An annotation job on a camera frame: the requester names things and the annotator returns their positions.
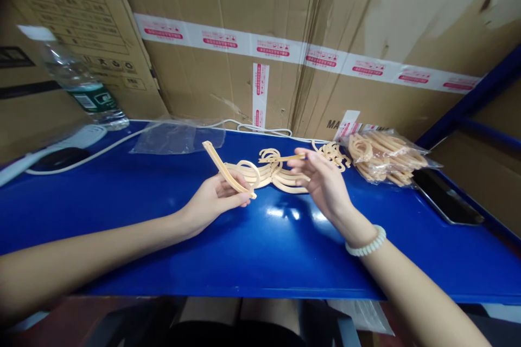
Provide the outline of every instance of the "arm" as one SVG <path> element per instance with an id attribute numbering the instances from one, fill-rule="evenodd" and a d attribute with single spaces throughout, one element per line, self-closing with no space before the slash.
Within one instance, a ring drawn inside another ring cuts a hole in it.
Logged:
<path id="1" fill-rule="evenodd" d="M 230 173 L 249 188 L 241 174 Z M 237 194 L 219 174 L 169 216 L 0 256 L 0 324 L 21 319 L 116 267 L 187 240 L 221 213 L 249 203 L 248 194 Z"/>
<path id="2" fill-rule="evenodd" d="M 336 167 L 316 152 L 297 148 L 307 160 L 292 160 L 295 174 L 311 180 L 304 185 L 316 205 L 352 248 L 371 243 L 375 227 L 351 203 L 344 179 Z M 427 347 L 490 347 L 469 317 L 423 271 L 389 240 L 360 258 L 389 301 L 402 315 L 421 345 Z"/>

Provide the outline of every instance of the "red and white tape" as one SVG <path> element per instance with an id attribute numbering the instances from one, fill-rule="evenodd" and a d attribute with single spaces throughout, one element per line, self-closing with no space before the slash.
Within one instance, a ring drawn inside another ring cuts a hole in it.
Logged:
<path id="1" fill-rule="evenodd" d="M 379 60 L 243 31 L 142 14 L 134 14 L 134 18 L 141 37 L 148 41 L 304 64 L 327 72 L 357 78 L 459 94 L 468 93 L 481 80 L 474 76 Z"/>
<path id="2" fill-rule="evenodd" d="M 265 127 L 266 108 L 268 106 L 268 81 L 270 78 L 270 66 L 253 63 L 253 112 L 252 122 L 254 126 Z"/>

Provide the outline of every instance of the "smartphone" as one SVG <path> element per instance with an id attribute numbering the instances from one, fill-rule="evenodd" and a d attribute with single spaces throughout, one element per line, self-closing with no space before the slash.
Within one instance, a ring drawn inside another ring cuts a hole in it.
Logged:
<path id="1" fill-rule="evenodd" d="M 485 220 L 472 206 L 463 200 L 433 170 L 414 172 L 418 191 L 434 210 L 449 224 L 480 225 Z"/>

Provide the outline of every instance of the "white bead bracelet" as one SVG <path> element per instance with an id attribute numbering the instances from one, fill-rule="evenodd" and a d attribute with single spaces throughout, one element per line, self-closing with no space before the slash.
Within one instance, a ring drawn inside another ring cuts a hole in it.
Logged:
<path id="1" fill-rule="evenodd" d="M 380 248 L 382 246 L 382 244 L 385 241 L 385 238 L 387 237 L 387 233 L 385 232 L 385 229 L 382 228 L 380 225 L 375 225 L 374 227 L 378 231 L 378 236 L 369 245 L 366 245 L 365 247 L 362 247 L 362 248 L 351 248 L 346 243 L 346 250 L 349 252 L 349 255 L 353 255 L 353 256 L 357 256 L 357 257 L 367 256 L 371 252 L 376 251 L 378 248 Z"/>

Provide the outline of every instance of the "blue metal shelf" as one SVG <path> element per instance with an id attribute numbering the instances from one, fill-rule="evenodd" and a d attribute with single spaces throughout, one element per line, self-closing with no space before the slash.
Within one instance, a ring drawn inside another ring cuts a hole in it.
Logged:
<path id="1" fill-rule="evenodd" d="M 507 147 L 513 148 L 515 151 L 521 152 L 521 141 L 511 136 L 508 136 L 496 129 L 493 129 L 489 126 L 476 122 L 475 120 L 468 118 L 460 118 L 456 121 L 462 128 L 467 128 L 470 130 L 474 130 L 479 134 L 488 137 L 492 141 L 495 141 L 499 144 L 505 145 Z"/>
<path id="2" fill-rule="evenodd" d="M 416 142 L 419 146 L 432 149 L 445 137 L 457 129 L 469 130 L 486 139 L 488 145 L 507 147 L 515 152 L 521 151 L 521 140 L 508 136 L 496 129 L 479 123 L 471 117 L 488 105 L 516 80 L 521 78 L 521 46 L 511 52 L 499 65 L 487 74 L 478 85 L 461 99 L 446 115 L 431 127 Z M 521 239 L 498 221 L 477 201 L 465 193 L 459 186 L 442 172 L 439 177 L 452 188 L 463 200 L 479 212 L 489 228 L 501 232 L 506 238 L 521 245 Z"/>
<path id="3" fill-rule="evenodd" d="M 508 237 L 512 242 L 515 242 L 519 248 L 521 248 L 521 238 L 516 236 L 514 232 L 512 232 L 508 227 L 503 225 L 501 221 L 499 221 L 493 214 L 491 214 L 487 209 L 481 206 L 473 197 L 463 191 L 452 179 L 450 179 L 447 175 L 445 175 L 441 171 L 436 171 L 438 177 L 442 179 L 451 189 L 454 190 L 456 194 L 458 194 L 465 202 L 467 202 L 475 211 L 483 216 L 485 219 L 486 225 L 498 232 L 501 232 L 503 235 Z"/>
<path id="4" fill-rule="evenodd" d="M 452 133 L 457 122 L 470 117 L 521 78 L 521 46 L 510 53 L 479 84 L 434 124 L 416 144 L 431 149 Z"/>

